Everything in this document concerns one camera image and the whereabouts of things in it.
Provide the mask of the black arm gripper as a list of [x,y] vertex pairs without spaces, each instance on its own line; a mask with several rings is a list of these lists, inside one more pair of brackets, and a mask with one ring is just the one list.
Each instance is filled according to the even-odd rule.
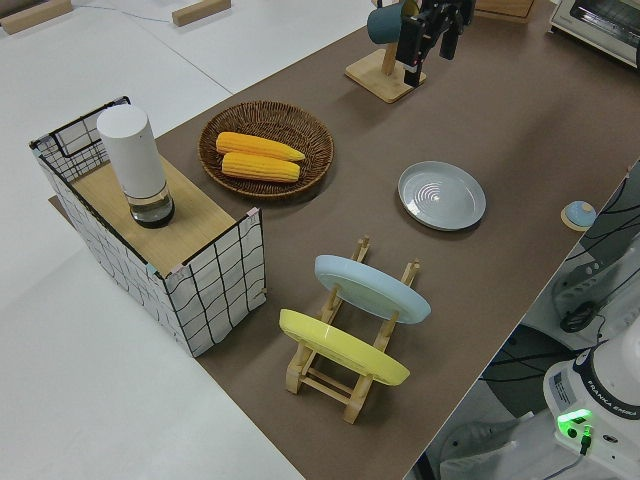
[[[452,60],[455,56],[461,25],[470,25],[475,12],[475,0],[423,0],[419,14],[431,25],[442,24],[440,56]],[[403,16],[398,41],[398,62],[405,70],[404,83],[420,84],[422,70],[421,44],[426,25],[418,17]]]

